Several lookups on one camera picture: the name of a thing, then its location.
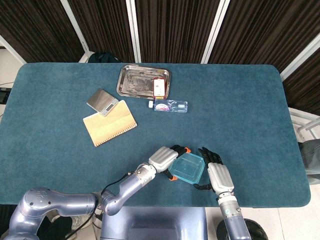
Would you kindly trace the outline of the black bag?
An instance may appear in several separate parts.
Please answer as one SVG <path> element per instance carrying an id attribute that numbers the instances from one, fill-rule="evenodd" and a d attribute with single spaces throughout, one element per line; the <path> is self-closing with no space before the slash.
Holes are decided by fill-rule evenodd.
<path id="1" fill-rule="evenodd" d="M 96 52 L 89 57 L 88 63 L 120 63 L 120 61 L 108 52 Z"/>

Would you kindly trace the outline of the blue-grey robot torso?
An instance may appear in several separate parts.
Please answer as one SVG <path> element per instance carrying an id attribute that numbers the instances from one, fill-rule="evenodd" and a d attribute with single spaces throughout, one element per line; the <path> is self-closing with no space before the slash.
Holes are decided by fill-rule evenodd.
<path id="1" fill-rule="evenodd" d="M 124 206 L 104 214 L 100 240 L 208 240 L 203 207 Z"/>

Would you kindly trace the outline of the yellow spiral notebook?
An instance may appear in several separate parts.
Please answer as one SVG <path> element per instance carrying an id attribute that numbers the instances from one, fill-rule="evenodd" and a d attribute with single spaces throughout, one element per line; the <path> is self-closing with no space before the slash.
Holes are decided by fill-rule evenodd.
<path id="1" fill-rule="evenodd" d="M 137 127 L 137 123 L 124 100 L 119 101 L 106 115 L 95 113 L 83 119 L 95 147 Z"/>

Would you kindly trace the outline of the left silver hand orange fingertips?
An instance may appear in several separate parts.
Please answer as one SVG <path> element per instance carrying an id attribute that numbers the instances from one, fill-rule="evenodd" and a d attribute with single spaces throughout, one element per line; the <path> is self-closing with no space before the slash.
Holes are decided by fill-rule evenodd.
<path id="1" fill-rule="evenodd" d="M 157 173 L 165 174 L 170 181 L 176 181 L 178 178 L 170 173 L 169 167 L 184 153 L 191 153 L 191 150 L 178 144 L 172 147 L 162 146 L 148 159 L 148 164 L 152 165 Z"/>

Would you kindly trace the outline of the white metal rack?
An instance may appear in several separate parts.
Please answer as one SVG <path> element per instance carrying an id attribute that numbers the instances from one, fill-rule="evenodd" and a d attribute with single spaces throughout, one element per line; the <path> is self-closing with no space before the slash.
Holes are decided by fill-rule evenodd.
<path id="1" fill-rule="evenodd" d="M 289 107 L 289 114 L 298 142 L 320 139 L 320 116 Z"/>

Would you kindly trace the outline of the white sneaker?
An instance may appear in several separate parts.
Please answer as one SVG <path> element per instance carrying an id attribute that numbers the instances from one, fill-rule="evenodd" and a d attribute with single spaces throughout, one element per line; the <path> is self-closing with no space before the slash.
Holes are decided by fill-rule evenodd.
<path id="1" fill-rule="evenodd" d="M 79 215 L 79 216 L 71 216 L 71 230 L 74 231 L 76 230 L 78 227 L 80 227 L 82 224 L 84 224 L 88 219 L 89 219 L 90 215 Z M 102 224 L 102 221 L 97 218 L 96 215 L 93 215 L 93 217 L 81 228 L 87 228 L 89 226 L 95 226 L 96 228 L 100 228 Z"/>

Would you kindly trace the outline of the right silver hand black fingers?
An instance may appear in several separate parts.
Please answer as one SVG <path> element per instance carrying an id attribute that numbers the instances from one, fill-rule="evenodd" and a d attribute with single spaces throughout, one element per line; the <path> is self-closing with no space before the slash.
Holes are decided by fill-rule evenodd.
<path id="1" fill-rule="evenodd" d="M 205 185 L 193 184 L 197 190 L 212 190 L 217 196 L 222 198 L 226 194 L 232 195 L 234 192 L 234 184 L 230 172 L 219 154 L 202 147 L 198 148 L 202 155 L 210 183 Z"/>

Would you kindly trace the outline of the stainless steel tray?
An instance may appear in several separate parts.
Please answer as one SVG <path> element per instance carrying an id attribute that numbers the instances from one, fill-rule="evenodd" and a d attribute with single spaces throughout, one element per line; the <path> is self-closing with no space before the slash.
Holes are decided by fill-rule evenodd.
<path id="1" fill-rule="evenodd" d="M 119 73 L 116 92 L 123 97 L 152 100 L 154 79 L 164 79 L 164 99 L 169 95 L 171 73 L 165 68 L 127 64 Z"/>

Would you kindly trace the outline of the digital kitchen scale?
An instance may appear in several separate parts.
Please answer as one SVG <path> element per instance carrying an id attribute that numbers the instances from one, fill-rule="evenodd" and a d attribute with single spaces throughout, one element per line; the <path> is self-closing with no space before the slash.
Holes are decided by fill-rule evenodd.
<path id="1" fill-rule="evenodd" d="M 102 116 L 106 116 L 117 104 L 118 100 L 106 92 L 104 89 L 99 88 L 88 100 L 87 105 L 94 109 Z"/>

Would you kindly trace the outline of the clear water bottle pink label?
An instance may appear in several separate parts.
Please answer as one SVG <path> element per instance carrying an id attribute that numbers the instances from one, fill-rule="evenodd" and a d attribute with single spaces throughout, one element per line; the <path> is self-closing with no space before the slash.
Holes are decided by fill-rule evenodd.
<path id="1" fill-rule="evenodd" d="M 148 101 L 148 107 L 158 112 L 186 113 L 188 102 L 183 100 L 155 99 Z"/>

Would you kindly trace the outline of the red and white card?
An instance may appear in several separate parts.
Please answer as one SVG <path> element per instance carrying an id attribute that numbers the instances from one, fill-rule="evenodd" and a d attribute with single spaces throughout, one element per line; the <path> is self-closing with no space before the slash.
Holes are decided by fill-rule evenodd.
<path id="1" fill-rule="evenodd" d="M 153 98 L 164 99 L 166 96 L 166 80 L 163 77 L 153 79 Z"/>

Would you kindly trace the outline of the dark brown partition panel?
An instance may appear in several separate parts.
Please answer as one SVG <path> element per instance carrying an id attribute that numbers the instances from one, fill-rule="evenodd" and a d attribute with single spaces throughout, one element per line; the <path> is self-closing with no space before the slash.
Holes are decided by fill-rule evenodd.
<path id="1" fill-rule="evenodd" d="M 231 0 L 125 0 L 136 63 L 207 64 Z"/>
<path id="2" fill-rule="evenodd" d="M 78 62 L 85 53 L 60 0 L 0 0 L 0 36 L 26 63 Z"/>
<path id="3" fill-rule="evenodd" d="M 230 0 L 210 64 L 283 71 L 320 33 L 320 0 Z"/>
<path id="4" fill-rule="evenodd" d="M 283 82 L 290 108 L 320 116 L 320 47 Z"/>
<path id="5" fill-rule="evenodd" d="M 126 0 L 68 0 L 91 52 L 134 63 Z"/>

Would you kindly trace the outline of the grey chair seat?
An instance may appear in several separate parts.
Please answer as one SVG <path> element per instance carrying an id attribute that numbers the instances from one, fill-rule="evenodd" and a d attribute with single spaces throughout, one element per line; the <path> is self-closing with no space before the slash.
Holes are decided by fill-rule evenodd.
<path id="1" fill-rule="evenodd" d="M 298 143 L 305 173 L 310 185 L 320 184 L 320 139 Z"/>

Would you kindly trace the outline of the teal velvet tablecloth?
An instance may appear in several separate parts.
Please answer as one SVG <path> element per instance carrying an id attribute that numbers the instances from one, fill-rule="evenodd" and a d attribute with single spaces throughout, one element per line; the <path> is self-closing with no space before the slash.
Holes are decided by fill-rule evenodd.
<path id="1" fill-rule="evenodd" d="M 206 147 L 220 155 L 242 207 L 303 207 L 311 193 L 278 70 L 272 65 L 158 64 L 169 99 L 186 113 L 125 98 L 137 127 L 95 147 L 83 119 L 99 88 L 113 96 L 121 63 L 23 65 L 0 121 L 0 204 L 46 187 L 87 194 L 148 161 L 160 147 Z"/>

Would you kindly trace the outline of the black round wheel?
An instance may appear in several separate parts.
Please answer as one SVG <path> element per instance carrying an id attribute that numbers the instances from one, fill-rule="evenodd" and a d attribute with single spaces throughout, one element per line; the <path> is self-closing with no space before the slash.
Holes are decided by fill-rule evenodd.
<path id="1" fill-rule="evenodd" d="M 264 229 L 254 220 L 245 218 L 245 224 L 248 228 L 252 240 L 269 240 Z M 229 240 L 225 222 L 222 220 L 216 229 L 217 240 Z"/>

